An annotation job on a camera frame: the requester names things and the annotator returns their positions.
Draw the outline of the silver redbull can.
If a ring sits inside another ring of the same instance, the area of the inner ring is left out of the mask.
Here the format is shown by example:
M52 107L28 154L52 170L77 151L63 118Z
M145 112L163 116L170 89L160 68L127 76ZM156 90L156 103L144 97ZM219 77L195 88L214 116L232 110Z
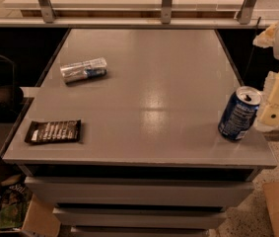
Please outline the silver redbull can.
M107 74L107 63L102 57L71 63L61 66L60 73L66 84L93 79Z

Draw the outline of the grey drawer cabinet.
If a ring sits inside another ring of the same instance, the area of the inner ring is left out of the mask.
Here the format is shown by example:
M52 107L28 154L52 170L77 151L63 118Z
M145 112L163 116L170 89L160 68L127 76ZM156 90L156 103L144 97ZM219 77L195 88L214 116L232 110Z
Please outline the grey drawer cabinet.
M64 82L101 57L105 76ZM4 158L77 236L202 237L276 164L258 131L219 133L238 85L213 30L73 30ZM77 142L25 142L32 121L78 119Z

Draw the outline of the metal bracket middle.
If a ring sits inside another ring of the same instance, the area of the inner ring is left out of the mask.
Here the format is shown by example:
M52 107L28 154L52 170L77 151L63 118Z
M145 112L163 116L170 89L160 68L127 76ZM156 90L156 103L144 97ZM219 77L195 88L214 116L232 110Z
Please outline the metal bracket middle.
M172 18L173 0L162 0L161 3L161 23L169 24Z

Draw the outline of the cardboard box with magazines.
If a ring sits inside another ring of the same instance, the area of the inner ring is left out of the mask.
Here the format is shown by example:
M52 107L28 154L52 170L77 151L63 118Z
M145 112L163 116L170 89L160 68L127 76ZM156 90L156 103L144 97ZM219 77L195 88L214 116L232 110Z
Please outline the cardboard box with magazines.
M31 192L21 174L1 183L0 237L57 237L60 225L53 205Z

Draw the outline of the dark brown snack bar wrapper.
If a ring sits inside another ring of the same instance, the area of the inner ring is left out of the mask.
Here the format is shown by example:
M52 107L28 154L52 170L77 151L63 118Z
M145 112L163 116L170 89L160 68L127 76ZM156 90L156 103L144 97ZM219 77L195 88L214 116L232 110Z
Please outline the dark brown snack bar wrapper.
M29 144L77 142L80 139L81 121L32 121L25 137Z

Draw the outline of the metal bracket left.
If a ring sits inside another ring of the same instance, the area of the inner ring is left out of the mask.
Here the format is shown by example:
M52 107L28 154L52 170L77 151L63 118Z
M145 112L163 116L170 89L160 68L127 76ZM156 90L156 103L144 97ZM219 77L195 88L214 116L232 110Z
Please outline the metal bracket left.
M50 0L37 0L41 15L46 23L53 23L55 20L55 14L51 5Z

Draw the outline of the metal bracket right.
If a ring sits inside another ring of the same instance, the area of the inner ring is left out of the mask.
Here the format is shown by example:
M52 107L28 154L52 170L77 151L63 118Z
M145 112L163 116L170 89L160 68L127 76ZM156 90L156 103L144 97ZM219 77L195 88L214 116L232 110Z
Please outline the metal bracket right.
M250 22L252 12L257 0L244 0L241 9L237 13L237 20L240 24L246 25Z

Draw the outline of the metal bracket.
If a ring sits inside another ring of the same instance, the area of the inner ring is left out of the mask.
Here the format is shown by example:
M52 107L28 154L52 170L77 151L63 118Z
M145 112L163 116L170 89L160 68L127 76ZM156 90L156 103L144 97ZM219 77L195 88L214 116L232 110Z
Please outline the metal bracket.
M246 25L250 22L252 12L257 0L244 0L241 9L237 13L237 20L240 24Z
M46 23L53 23L55 20L55 14L51 5L50 0L37 0L41 15Z
M169 24L172 18L173 0L162 0L161 3L161 23Z

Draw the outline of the blue pepsi can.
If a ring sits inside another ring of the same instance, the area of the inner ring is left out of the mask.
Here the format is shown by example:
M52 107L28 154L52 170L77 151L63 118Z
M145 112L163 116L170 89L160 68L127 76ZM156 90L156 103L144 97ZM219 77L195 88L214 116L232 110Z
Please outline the blue pepsi can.
M261 93L252 87L241 86L230 97L218 124L222 136L241 140L251 128L262 100Z

